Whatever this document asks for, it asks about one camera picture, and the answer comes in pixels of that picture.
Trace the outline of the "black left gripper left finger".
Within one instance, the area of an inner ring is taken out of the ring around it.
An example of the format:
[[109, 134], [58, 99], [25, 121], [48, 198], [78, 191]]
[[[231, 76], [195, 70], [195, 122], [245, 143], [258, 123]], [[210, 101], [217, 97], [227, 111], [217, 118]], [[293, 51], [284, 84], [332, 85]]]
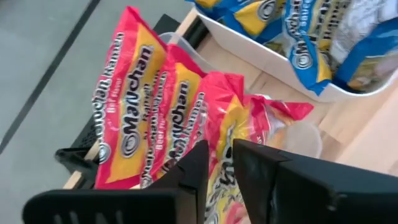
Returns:
[[209, 148], [198, 142], [140, 190], [50, 190], [27, 201], [24, 224], [204, 224]]

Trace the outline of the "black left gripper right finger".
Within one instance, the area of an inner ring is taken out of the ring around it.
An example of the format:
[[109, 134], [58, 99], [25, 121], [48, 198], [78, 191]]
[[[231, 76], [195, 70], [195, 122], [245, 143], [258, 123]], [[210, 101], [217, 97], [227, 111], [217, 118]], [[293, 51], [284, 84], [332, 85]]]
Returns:
[[252, 224], [398, 224], [398, 177], [233, 141]]

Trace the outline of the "red Maruchan ramen pack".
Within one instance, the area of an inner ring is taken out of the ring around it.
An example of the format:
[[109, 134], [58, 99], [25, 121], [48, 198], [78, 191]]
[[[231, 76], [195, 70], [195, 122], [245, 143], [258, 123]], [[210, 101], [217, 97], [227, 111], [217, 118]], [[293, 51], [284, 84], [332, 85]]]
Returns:
[[233, 73], [208, 73], [198, 92], [204, 95], [190, 145], [202, 139], [209, 145], [204, 224], [237, 224], [246, 206], [234, 173], [234, 139], [281, 148], [286, 128], [310, 114], [313, 105], [245, 94], [244, 77]]
[[166, 44], [138, 9], [126, 7], [91, 101], [99, 141], [96, 189], [130, 189], [139, 184], [154, 83], [166, 55]]
[[148, 124], [148, 151], [140, 176], [144, 189], [185, 153], [181, 135], [200, 81], [206, 73], [176, 44], [168, 45], [166, 60], [155, 83]]

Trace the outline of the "white plastic bin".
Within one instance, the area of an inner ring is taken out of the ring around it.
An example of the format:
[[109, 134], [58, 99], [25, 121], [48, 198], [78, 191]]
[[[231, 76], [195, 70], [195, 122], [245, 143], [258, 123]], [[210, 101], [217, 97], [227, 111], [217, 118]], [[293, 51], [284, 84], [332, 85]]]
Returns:
[[222, 48], [318, 102], [330, 103], [350, 98], [372, 96], [382, 92], [392, 85], [395, 80], [398, 80], [398, 69], [396, 69], [390, 79], [377, 85], [367, 93], [352, 93], [334, 84], [329, 84], [318, 96], [314, 92], [307, 90], [300, 83], [286, 58], [214, 21], [201, 12], [198, 13], [198, 16]]

